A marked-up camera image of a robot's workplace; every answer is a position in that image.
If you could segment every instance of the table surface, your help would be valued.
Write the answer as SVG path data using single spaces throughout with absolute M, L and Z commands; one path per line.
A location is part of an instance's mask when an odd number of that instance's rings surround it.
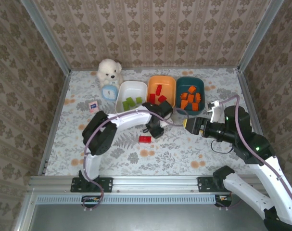
M 124 80 L 148 83 L 151 76 L 168 75 L 198 77 L 205 85 L 206 103 L 225 100 L 234 94 L 241 97 L 240 106 L 247 110 L 235 69 L 134 69 L 123 70 Z M 88 103 L 97 101 L 100 110 L 115 113 L 115 102 L 101 97 L 95 71 L 71 73 L 71 80 L 60 116 L 56 136 L 45 175 L 77 175 L 83 162 L 82 131 L 94 116 Z M 204 110 L 199 116 L 210 117 Z M 181 124 L 184 115 L 174 113 L 172 119 Z M 111 148 L 102 156 L 101 176 L 211 175 L 228 165 L 238 174 L 252 174 L 234 152 L 217 154 L 210 148 L 213 139 L 190 134 L 184 128 L 165 127 L 165 133 L 152 143 L 139 143 L 144 126 L 136 126 L 117 133 Z M 230 150 L 228 143 L 214 142 L 214 149 Z

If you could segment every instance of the white teddy bear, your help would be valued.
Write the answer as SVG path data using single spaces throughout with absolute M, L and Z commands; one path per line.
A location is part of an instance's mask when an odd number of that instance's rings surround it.
M 123 83 L 123 77 L 120 74 L 121 70 L 120 63 L 116 63 L 112 59 L 102 60 L 97 72 L 101 89 L 104 85 L 114 85 L 119 90 L 120 85 Z

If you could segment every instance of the teal bowl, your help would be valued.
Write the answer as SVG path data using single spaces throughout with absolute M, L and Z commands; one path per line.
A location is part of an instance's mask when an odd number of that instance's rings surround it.
M 188 89 L 190 86 L 194 86 L 196 88 L 196 93 L 200 93 L 201 101 L 198 104 L 198 111 L 192 111 L 192 104 L 189 103 L 189 105 L 185 108 L 185 110 L 189 113 L 191 116 L 199 115 L 205 107 L 205 100 L 204 100 L 204 83 L 200 78 L 195 77 L 181 77 L 177 80 L 176 84 L 176 106 L 181 107 L 181 94 L 182 93 L 189 93 Z

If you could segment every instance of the wall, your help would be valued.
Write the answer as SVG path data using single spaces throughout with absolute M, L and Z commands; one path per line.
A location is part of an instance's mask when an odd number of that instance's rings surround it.
M 0 0 L 0 231 L 38 173 L 64 76 L 25 8 Z
M 292 184 L 292 0 L 285 0 L 244 71 L 265 136 Z
M 269 0 L 35 0 L 73 69 L 237 65 Z

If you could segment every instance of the blue alarm clock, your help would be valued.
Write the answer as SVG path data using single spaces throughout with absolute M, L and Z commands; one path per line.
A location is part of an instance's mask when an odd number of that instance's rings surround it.
M 101 90 L 102 96 L 105 100 L 116 101 L 118 96 L 118 89 L 114 85 L 104 85 Z

